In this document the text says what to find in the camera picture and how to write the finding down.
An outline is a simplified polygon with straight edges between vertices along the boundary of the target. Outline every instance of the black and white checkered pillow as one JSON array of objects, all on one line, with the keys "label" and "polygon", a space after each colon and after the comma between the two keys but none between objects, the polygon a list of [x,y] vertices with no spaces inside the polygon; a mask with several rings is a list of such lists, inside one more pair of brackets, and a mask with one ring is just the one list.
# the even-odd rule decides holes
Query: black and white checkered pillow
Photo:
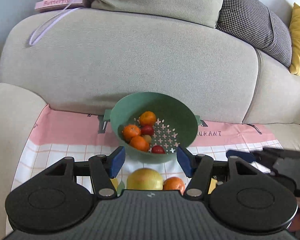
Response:
[{"label": "black and white checkered pillow", "polygon": [[286,67],[291,64],[289,30],[259,0],[223,0],[217,29],[264,51]]}]

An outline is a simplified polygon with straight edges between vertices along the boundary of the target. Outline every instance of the metal bolt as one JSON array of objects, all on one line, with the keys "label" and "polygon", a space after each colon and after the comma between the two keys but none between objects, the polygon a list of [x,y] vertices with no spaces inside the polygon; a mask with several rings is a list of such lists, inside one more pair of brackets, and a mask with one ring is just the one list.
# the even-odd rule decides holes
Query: metal bolt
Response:
[{"label": "metal bolt", "polygon": [[197,189],[197,188],[191,188],[191,189],[188,189],[187,190],[187,194],[190,196],[190,197],[199,197],[201,196],[202,194],[202,191]]},{"label": "metal bolt", "polygon": [[103,197],[110,197],[114,194],[114,190],[111,188],[103,188],[101,190],[99,190],[99,195],[103,196]]}]

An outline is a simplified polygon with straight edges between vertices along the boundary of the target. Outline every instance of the beige sofa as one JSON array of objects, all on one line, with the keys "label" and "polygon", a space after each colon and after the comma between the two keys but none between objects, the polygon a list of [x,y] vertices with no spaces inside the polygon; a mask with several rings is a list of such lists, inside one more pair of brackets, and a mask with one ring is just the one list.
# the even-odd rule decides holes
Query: beige sofa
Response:
[{"label": "beige sofa", "polygon": [[28,39],[55,12],[13,28],[0,63],[0,239],[4,201],[41,110],[103,114],[127,94],[171,95],[202,119],[260,123],[300,150],[300,77],[249,44],[173,18],[80,9],[34,47]]}]

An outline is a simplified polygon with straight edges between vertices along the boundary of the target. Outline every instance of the basket handle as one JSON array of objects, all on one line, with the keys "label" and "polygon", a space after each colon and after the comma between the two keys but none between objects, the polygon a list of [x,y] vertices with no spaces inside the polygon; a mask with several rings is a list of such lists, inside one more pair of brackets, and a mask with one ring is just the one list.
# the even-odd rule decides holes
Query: basket handle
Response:
[{"label": "basket handle", "polygon": [[201,124],[200,116],[199,115],[195,115],[194,117],[196,118],[197,124],[199,126]]},{"label": "basket handle", "polygon": [[105,110],[105,114],[103,115],[103,121],[106,122],[106,121],[110,121],[110,116],[111,116],[111,111],[112,109],[106,109]]}]

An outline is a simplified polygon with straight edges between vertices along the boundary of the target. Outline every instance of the green basket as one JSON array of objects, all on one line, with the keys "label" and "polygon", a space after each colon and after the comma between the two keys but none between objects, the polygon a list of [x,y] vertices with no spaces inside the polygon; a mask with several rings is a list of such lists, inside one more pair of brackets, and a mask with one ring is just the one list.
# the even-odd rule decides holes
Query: green basket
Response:
[{"label": "green basket", "polygon": [[[139,151],[123,139],[123,127],[128,124],[138,125],[139,116],[146,111],[155,113],[157,117],[151,144],[161,145],[166,154]],[[153,92],[135,93],[122,98],[112,110],[106,110],[104,121],[110,121],[126,153],[146,163],[162,163],[175,158],[178,144],[188,147],[196,138],[201,123],[200,117],[177,99]]]}]

